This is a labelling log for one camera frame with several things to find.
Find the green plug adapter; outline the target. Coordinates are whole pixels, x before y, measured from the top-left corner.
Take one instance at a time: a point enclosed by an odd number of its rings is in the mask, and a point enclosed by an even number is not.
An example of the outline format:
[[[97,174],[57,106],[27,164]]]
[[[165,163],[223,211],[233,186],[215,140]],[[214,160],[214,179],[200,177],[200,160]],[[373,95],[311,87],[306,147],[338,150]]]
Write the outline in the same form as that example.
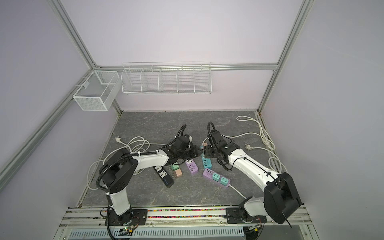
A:
[[[173,171],[176,171],[176,170],[178,170],[180,167],[179,167],[179,165],[177,165],[177,164],[173,164],[173,165],[171,165],[171,169],[173,170]]]

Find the teal power strip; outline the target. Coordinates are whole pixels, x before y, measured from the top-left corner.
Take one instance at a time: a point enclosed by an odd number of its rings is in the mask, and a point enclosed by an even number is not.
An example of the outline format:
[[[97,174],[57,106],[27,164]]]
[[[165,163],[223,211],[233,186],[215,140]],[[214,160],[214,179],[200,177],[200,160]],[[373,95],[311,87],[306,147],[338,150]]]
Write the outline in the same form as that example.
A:
[[[211,169],[212,168],[211,159],[207,159],[204,154],[202,154],[202,162],[203,162],[204,169]]]

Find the black power strip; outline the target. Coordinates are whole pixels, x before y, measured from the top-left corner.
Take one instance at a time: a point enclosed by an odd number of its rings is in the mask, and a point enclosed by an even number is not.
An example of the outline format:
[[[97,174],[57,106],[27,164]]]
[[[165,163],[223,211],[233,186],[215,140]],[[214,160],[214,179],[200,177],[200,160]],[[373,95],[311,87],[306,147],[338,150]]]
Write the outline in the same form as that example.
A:
[[[163,166],[155,166],[153,168],[167,188],[170,188],[174,185],[173,178]]]

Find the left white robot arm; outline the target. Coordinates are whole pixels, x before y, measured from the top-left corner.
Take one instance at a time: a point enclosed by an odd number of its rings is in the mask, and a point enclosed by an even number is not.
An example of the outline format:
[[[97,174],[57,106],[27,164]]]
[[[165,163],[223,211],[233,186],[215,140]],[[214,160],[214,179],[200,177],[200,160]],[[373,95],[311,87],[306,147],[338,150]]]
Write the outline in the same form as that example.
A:
[[[184,133],[186,127],[183,125],[170,143],[157,150],[129,152],[121,149],[103,164],[96,187],[105,193],[108,200],[107,224],[115,219],[118,225],[128,225],[137,216],[133,213],[127,190],[136,171],[171,166],[178,160],[186,162],[202,154],[200,147],[192,143],[192,137]]]

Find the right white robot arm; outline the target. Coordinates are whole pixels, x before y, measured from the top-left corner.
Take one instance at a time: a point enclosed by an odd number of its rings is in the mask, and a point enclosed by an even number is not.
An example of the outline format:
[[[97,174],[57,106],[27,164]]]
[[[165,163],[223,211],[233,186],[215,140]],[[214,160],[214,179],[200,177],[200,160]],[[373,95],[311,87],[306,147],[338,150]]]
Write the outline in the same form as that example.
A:
[[[288,218],[302,205],[292,176],[286,172],[280,174],[251,158],[234,142],[226,142],[217,130],[208,132],[209,146],[204,154],[227,171],[240,170],[263,191],[264,196],[247,197],[239,204],[239,216],[242,222],[250,223],[265,212],[275,223],[288,223]]]

